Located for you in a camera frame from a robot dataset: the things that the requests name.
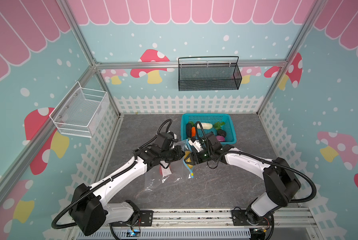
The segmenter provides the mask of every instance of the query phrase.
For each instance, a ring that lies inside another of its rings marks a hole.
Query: marble patterned surface
[[[180,138],[180,114],[125,115],[106,174],[128,161],[131,151],[150,140],[160,124],[171,118],[170,130]],[[256,114],[231,114],[240,150],[264,158],[276,158]],[[207,165],[194,167],[194,178],[153,192],[144,190],[145,175],[139,176],[116,194],[110,203],[131,200],[139,208],[246,207],[264,191],[256,175],[222,163],[213,170]]]

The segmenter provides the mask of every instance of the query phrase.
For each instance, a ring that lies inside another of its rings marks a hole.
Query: robotic arm
[[[165,133],[160,133],[161,128],[168,121],[172,120],[165,121],[156,136],[134,150],[134,156],[118,170],[90,186],[79,185],[75,189],[71,204],[52,221],[52,227],[65,228],[78,225],[82,232],[88,236],[96,232],[103,224],[122,221],[132,226],[137,223],[140,217],[139,208],[133,202],[126,200],[120,204],[111,204],[111,207],[108,202],[124,186],[152,167],[161,165],[167,168],[167,164],[178,161],[184,156],[181,147],[174,146],[177,141],[176,135],[168,132],[171,123]],[[203,162],[208,164],[210,160],[221,161],[248,170],[264,180],[266,192],[250,203],[246,209],[249,224],[257,225],[268,212],[293,202],[292,198],[301,186],[295,173],[302,173],[290,168],[284,159],[262,159],[242,152],[232,145],[222,146],[213,133],[203,136],[198,136],[198,139],[193,137],[189,141],[193,151],[186,159],[187,164],[196,165]],[[299,201],[306,202],[314,198],[316,188],[307,176],[302,175],[302,177],[309,180],[310,184],[312,183],[311,195]],[[57,221],[67,212],[75,223],[58,225]]]

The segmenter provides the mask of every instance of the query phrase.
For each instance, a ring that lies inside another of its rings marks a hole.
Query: carrot
[[[195,135],[196,135],[196,128],[192,127],[191,128],[191,137],[195,137]]]

